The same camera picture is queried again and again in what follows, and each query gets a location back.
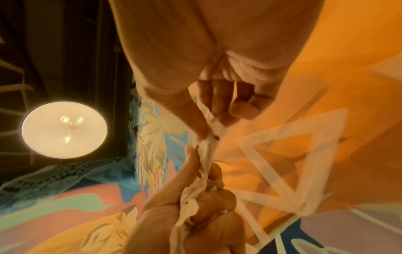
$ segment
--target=lamp shade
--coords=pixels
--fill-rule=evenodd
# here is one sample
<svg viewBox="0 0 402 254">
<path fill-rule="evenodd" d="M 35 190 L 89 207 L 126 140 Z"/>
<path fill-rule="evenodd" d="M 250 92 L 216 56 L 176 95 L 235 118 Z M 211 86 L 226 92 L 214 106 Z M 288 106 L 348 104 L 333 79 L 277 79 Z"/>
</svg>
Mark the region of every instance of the lamp shade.
<svg viewBox="0 0 402 254">
<path fill-rule="evenodd" d="M 105 119 L 93 108 L 75 102 L 53 102 L 30 112 L 22 138 L 35 152 L 69 159 L 89 154 L 105 140 Z"/>
</svg>

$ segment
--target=round light fixture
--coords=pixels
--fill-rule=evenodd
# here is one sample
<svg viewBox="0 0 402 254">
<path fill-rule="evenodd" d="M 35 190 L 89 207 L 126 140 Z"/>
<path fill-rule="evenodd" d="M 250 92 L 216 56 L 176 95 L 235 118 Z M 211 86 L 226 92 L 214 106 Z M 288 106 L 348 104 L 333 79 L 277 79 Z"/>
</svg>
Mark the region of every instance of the round light fixture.
<svg viewBox="0 0 402 254">
<path fill-rule="evenodd" d="M 22 138 L 32 150 L 59 159 L 93 152 L 106 134 L 100 113 L 75 102 L 45 104 L 30 112 L 22 123 Z"/>
</svg>

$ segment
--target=hand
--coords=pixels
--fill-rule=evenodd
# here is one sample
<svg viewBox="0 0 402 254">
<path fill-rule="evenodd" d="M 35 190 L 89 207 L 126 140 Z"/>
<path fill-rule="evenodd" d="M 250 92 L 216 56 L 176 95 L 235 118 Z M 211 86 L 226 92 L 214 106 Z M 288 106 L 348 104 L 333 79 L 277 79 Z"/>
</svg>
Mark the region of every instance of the hand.
<svg viewBox="0 0 402 254">
<path fill-rule="evenodd" d="M 323 0 L 109 0 L 142 95 L 208 132 L 188 87 L 228 126 L 275 99 Z M 232 103 L 234 82 L 237 97 Z"/>
<path fill-rule="evenodd" d="M 169 237 L 179 218 L 180 195 L 199 174 L 200 158 L 195 148 L 186 147 L 186 162 L 179 173 L 145 204 L 142 215 L 127 239 L 125 254 L 169 254 Z M 222 172 L 213 164 L 209 179 L 222 180 Z M 232 254 L 245 254 L 245 228 L 234 212 L 236 197 L 228 190 L 207 192 L 197 198 L 200 209 L 191 217 L 195 230 L 185 241 L 187 254 L 210 254 L 226 247 Z M 204 223 L 219 212 L 228 212 Z"/>
</svg>

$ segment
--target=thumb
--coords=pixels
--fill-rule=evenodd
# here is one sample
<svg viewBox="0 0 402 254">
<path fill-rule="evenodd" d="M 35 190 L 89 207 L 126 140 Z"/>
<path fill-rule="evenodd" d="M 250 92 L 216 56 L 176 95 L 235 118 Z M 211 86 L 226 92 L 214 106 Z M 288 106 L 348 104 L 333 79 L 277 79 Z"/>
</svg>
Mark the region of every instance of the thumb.
<svg viewBox="0 0 402 254">
<path fill-rule="evenodd" d="M 148 200 L 144 210 L 164 205 L 178 205 L 184 188 L 190 186 L 199 176 L 201 164 L 197 150 L 192 146 L 186 146 L 185 152 L 186 161 L 182 169 Z"/>
<path fill-rule="evenodd" d="M 188 89 L 175 93 L 165 92 L 164 94 L 146 91 L 146 94 L 182 120 L 201 140 L 206 138 L 209 125 L 203 113 L 191 98 Z"/>
</svg>

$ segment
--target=mural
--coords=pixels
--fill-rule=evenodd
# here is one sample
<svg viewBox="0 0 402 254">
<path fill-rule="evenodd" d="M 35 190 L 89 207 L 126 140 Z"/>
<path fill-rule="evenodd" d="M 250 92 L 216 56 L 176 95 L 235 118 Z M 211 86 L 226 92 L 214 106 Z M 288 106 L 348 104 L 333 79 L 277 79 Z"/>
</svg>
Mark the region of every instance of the mural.
<svg viewBox="0 0 402 254">
<path fill-rule="evenodd" d="M 221 139 L 215 158 L 239 200 L 248 254 L 402 249 L 402 9 L 359 1 L 328 1 L 276 102 Z M 126 158 L 49 166 L 0 187 L 0 254 L 122 251 L 193 144 L 134 80 L 131 95 Z"/>
</svg>

